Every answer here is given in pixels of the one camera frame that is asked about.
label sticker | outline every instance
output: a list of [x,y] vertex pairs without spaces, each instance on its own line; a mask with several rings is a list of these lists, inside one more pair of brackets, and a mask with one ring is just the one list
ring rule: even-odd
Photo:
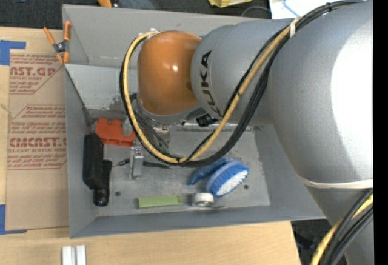
[[12,55],[10,94],[32,95],[61,67],[53,55]]
[[66,158],[65,106],[29,105],[12,119],[9,170],[60,168]]
[[230,0],[229,5],[244,3],[246,0]]

white cable tie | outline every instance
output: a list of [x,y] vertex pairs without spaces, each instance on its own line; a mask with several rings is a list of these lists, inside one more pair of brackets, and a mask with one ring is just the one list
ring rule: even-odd
[[315,187],[317,189],[371,189],[373,188],[373,179],[367,179],[362,181],[354,182],[343,182],[343,183],[320,183],[310,181],[308,179],[299,176],[299,179],[304,185],[309,187]]
[[295,20],[293,22],[290,23],[290,38],[292,38],[294,36],[296,32],[296,28],[295,28]]

orange clamp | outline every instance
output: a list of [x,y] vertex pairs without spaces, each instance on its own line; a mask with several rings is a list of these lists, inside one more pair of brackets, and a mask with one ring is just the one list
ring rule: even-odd
[[71,29],[72,29],[72,23],[70,21],[66,21],[65,27],[64,27],[64,40],[62,43],[56,43],[50,31],[46,27],[43,28],[43,31],[46,33],[46,36],[50,44],[54,47],[56,52],[56,57],[61,64],[68,63],[70,59],[70,54],[67,51],[67,46],[70,42],[70,38],[72,35]]
[[133,130],[129,136],[122,134],[122,124],[118,119],[108,121],[106,118],[99,118],[96,123],[95,132],[104,144],[133,146],[135,140],[135,132]]

cardboard sheet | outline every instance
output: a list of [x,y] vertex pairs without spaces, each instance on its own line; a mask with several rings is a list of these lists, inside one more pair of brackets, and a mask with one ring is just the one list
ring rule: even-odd
[[5,203],[7,168],[9,66],[0,65],[0,204]]
[[5,229],[68,226],[64,67],[43,29],[0,28],[0,39],[25,42],[8,68]]

white bristles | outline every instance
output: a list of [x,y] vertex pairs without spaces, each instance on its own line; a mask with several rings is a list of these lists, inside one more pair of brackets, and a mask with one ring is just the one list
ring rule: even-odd
[[233,177],[231,177],[219,188],[219,190],[217,191],[217,196],[222,196],[229,193],[237,185],[241,184],[241,182],[245,180],[247,175],[248,175],[248,171],[244,170],[242,172],[237,173]]

